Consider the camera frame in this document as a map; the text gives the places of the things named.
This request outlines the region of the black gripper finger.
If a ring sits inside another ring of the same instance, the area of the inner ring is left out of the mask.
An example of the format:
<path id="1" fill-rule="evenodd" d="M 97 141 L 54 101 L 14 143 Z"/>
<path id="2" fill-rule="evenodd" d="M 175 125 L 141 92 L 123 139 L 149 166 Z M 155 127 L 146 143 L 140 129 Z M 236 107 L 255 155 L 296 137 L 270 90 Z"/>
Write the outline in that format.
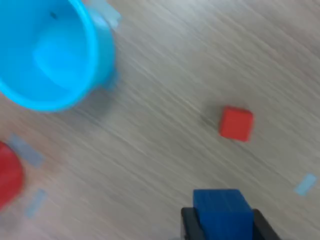
<path id="1" fill-rule="evenodd" d="M 258 209 L 253 209 L 253 217 L 253 240 L 280 240 L 279 235 Z"/>
<path id="2" fill-rule="evenodd" d="M 198 212 L 194 207 L 183 207 L 181 209 L 181 239 L 206 240 Z"/>

